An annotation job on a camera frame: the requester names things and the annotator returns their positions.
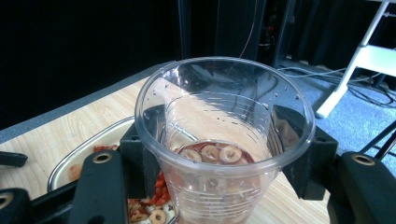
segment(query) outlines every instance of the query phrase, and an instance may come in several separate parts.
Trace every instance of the wooden table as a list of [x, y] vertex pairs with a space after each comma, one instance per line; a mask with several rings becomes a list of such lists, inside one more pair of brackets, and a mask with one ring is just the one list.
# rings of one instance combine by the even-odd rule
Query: wooden table
[[[134, 103], [145, 79], [46, 123], [0, 145], [0, 151], [29, 157], [22, 168], [0, 165], [0, 189], [23, 188], [31, 199], [47, 192], [52, 169], [71, 150], [109, 125], [134, 114]], [[248, 223], [329, 223], [324, 201], [297, 198], [280, 173], [255, 208]]]

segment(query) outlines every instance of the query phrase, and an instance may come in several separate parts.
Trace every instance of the cup rim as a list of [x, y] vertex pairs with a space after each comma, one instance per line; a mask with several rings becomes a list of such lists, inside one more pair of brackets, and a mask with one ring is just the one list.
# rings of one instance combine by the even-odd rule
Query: cup rim
[[[165, 146], [157, 142], [151, 134], [149, 134], [148, 129], [144, 125], [144, 116], [143, 116], [143, 99], [146, 93], [149, 90], [150, 85], [160, 77], [164, 71], [168, 71], [171, 68], [178, 67], [185, 63], [197, 63], [203, 61], [226, 61], [226, 62], [235, 62], [235, 63], [248, 63], [253, 66], [260, 67], [264, 70], [269, 70], [274, 73], [278, 78], [282, 78], [284, 81], [289, 83], [297, 94], [300, 95], [300, 100], [304, 106], [304, 115], [305, 115], [305, 129], [301, 135], [300, 141], [294, 147], [288, 149], [287, 151], [269, 158], [263, 161], [257, 161], [254, 163], [248, 164], [239, 164], [239, 165], [221, 165], [221, 169], [218, 169], [220, 165], [204, 163], [204, 162], [196, 162], [188, 160], [184, 157], [180, 157], [171, 150], [167, 149]], [[155, 73], [153, 73], [148, 80], [145, 82], [143, 87], [141, 88], [137, 100], [135, 103], [134, 109], [135, 115], [135, 126], [136, 130], [139, 134], [141, 142], [143, 145], [156, 157], [157, 160], [160, 159], [161, 162], [167, 162], [169, 164], [177, 165], [184, 170], [198, 170], [200, 174], [207, 175], [223, 175], [224, 177], [238, 177], [238, 176], [247, 176], [246, 170], [248, 170], [248, 175], [260, 175], [263, 173], [268, 173], [274, 170], [281, 170], [282, 167], [291, 163], [298, 159], [301, 155], [305, 153], [308, 149], [312, 139], [315, 135], [316, 121], [315, 114], [312, 109], [312, 106], [306, 100], [305, 95], [301, 92], [300, 88], [292, 81], [290, 78], [284, 76], [279, 71], [275, 70], [268, 65], [253, 62], [250, 60], [239, 59], [239, 58], [231, 58], [231, 57], [201, 57], [201, 58], [192, 58], [187, 60], [182, 60], [174, 63], [169, 63], [168, 65], [160, 68]]]

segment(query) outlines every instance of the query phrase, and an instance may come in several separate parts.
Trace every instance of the black cable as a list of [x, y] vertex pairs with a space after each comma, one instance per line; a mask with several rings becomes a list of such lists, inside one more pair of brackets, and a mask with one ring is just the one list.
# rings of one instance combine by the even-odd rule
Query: black cable
[[[327, 81], [327, 82], [330, 82], [330, 83], [335, 84], [335, 85], [337, 85], [339, 83], [339, 77], [332, 78], [332, 77], [328, 77], [328, 76], [323, 76], [321, 74], [317, 74], [316, 76], [313, 75], [313, 74], [309, 74], [309, 75], [312, 78], [316, 78], [316, 79], [319, 79], [319, 80], [322, 80], [322, 81]], [[377, 88], [373, 88], [371, 86], [368, 86], [368, 85], [370, 85], [370, 81], [371, 81], [371, 79], [368, 79], [366, 82], [362, 82], [362, 83], [359, 83], [359, 82], [348, 82], [348, 84], [347, 84], [348, 85], [348, 90], [355, 97], [357, 97], [357, 98], [359, 98], [359, 99], [361, 99], [361, 100], [363, 100], [363, 101], [365, 101], [365, 102], [367, 102], [369, 104], [377, 105], [377, 106], [380, 106], [380, 107], [383, 107], [383, 108], [396, 108], [396, 105], [392, 105], [392, 104], [396, 103], [396, 99], [391, 96], [394, 93], [392, 93], [392, 92], [390, 92], [388, 90], [385, 90], [384, 88], [377, 89]], [[385, 102], [385, 103], [379, 102], [376, 99], [374, 99], [374, 98], [362, 93], [361, 91], [358, 91], [357, 89], [352, 88], [353, 86], [381, 93], [381, 94], [385, 95], [386, 97], [388, 97], [389, 101]]]

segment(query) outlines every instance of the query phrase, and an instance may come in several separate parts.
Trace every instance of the clear plastic cup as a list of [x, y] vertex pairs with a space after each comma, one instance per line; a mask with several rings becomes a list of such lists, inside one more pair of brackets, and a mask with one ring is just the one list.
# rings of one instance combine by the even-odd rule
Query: clear plastic cup
[[275, 69], [210, 57], [155, 72], [139, 93], [135, 125], [163, 170], [178, 223], [245, 223], [281, 168], [309, 147], [315, 117]]

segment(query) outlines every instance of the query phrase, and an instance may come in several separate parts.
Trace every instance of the food in tray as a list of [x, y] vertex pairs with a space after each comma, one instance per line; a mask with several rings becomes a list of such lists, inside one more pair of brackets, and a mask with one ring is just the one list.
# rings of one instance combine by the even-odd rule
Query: food in tray
[[[117, 145], [98, 145], [93, 147], [93, 152], [98, 152], [106, 149], [116, 150]], [[79, 179], [81, 174], [82, 165], [73, 164], [68, 169], [69, 181]], [[173, 210], [173, 206], [170, 201], [171, 197], [169, 195], [168, 187], [166, 186], [165, 178], [163, 172], [157, 177], [155, 183], [155, 193], [152, 198], [147, 199], [128, 199], [128, 214], [130, 223], [145, 222], [151, 224], [163, 224], [166, 221], [167, 213]]]

